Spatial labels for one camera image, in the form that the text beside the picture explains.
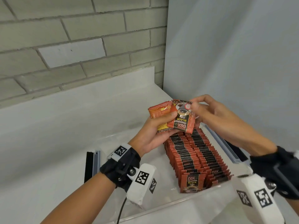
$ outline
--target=person's left hand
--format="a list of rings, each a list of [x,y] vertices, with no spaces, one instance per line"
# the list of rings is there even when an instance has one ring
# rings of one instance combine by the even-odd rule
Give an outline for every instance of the person's left hand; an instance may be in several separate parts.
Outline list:
[[[142,157],[179,131],[171,130],[156,134],[159,125],[170,122],[177,114],[177,112],[171,112],[155,119],[149,117],[137,135],[128,144]]]

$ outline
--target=wire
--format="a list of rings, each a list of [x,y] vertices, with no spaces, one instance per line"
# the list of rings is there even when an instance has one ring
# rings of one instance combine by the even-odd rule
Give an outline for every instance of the wire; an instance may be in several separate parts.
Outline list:
[[[123,201],[123,205],[121,206],[121,210],[119,211],[119,215],[118,215],[117,223],[116,223],[116,224],[119,223],[119,219],[121,218],[121,212],[123,211],[123,207],[124,207],[124,205],[125,205],[126,200],[127,200],[127,197],[126,197],[125,200]]]

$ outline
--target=person's left arm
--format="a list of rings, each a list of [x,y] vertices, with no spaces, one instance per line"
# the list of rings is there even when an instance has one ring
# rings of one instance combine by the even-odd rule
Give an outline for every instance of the person's left arm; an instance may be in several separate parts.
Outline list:
[[[128,143],[142,157],[161,145],[178,130],[156,134],[160,124],[173,120],[177,112],[145,122],[137,135]],[[63,200],[41,224],[90,224],[115,189],[115,184],[102,173],[96,174],[80,188]]]

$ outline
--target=black wrist strap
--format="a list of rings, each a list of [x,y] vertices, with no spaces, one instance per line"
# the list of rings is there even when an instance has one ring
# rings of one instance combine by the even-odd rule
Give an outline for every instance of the black wrist strap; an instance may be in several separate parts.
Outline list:
[[[299,200],[299,160],[282,147],[275,153],[250,156],[254,173],[277,185],[277,192],[287,198]]]
[[[127,192],[132,183],[127,174],[129,174],[130,169],[135,170],[134,167],[139,169],[140,160],[139,154],[131,147],[118,161],[112,158],[108,159],[100,167],[100,172],[116,184],[116,187],[123,188]]]

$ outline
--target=qr code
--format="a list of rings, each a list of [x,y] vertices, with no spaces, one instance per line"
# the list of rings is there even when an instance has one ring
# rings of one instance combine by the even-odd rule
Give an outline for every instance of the qr code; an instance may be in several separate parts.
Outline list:
[[[237,190],[237,193],[241,199],[242,204],[252,207],[252,204],[250,203],[250,200],[249,200],[246,192]]]
[[[262,208],[273,204],[267,191],[264,188],[260,189],[258,191],[255,191],[254,194],[255,194],[257,200],[260,202],[260,205]]]
[[[140,171],[135,182],[138,182],[142,185],[145,185],[146,181],[147,181],[147,178],[149,177],[150,174],[148,173],[145,173],[143,171]]]
[[[117,150],[114,151],[116,155],[122,156],[126,152],[126,148],[119,146]]]
[[[153,179],[153,180],[152,180],[152,183],[151,183],[151,185],[150,185],[150,192],[151,192],[152,194],[153,194],[153,192],[154,192],[154,190],[155,190],[155,188],[156,188],[156,184],[157,184],[156,180]]]

